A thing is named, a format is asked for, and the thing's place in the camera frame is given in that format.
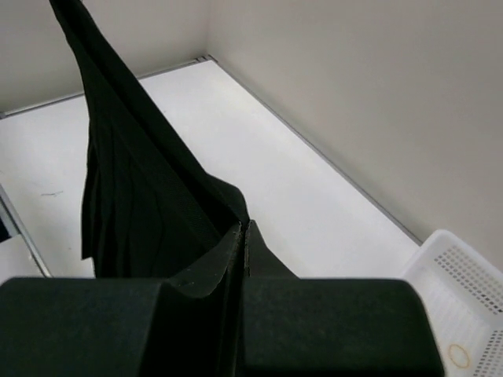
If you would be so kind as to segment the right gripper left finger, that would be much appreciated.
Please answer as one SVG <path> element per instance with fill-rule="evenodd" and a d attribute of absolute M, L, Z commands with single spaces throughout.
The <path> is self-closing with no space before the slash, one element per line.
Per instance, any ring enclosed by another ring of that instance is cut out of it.
<path fill-rule="evenodd" d="M 240 226 L 168 279 L 12 278 L 4 376 L 232 376 Z"/>

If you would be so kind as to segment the black pleated skirt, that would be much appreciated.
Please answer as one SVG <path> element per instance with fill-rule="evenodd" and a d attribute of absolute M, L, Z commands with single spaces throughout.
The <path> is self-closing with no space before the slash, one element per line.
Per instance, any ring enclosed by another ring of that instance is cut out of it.
<path fill-rule="evenodd" d="M 173 276 L 248 223 L 244 196 L 200 165 L 80 1 L 51 7 L 89 115 L 82 257 L 97 278 Z"/>

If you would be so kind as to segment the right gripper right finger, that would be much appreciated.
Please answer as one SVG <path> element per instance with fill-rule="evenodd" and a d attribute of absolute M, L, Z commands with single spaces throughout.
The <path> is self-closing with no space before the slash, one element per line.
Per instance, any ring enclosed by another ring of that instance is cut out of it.
<path fill-rule="evenodd" d="M 404 280 L 300 278 L 251 222 L 244 239 L 242 376 L 441 376 L 424 303 Z"/>

